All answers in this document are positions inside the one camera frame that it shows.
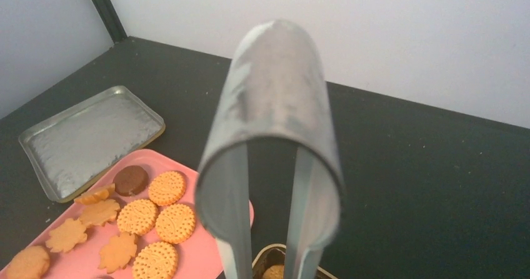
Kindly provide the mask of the metal tongs white handles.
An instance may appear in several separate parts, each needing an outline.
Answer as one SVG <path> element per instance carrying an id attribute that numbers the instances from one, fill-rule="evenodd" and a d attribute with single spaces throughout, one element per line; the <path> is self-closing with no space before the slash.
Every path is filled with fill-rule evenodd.
<path id="1" fill-rule="evenodd" d="M 239 43 L 199 164 L 195 210 L 227 278 L 252 276 L 247 145 L 263 138 L 297 146 L 284 272 L 313 278 L 346 189 L 319 52 L 285 19 L 258 24 Z"/>

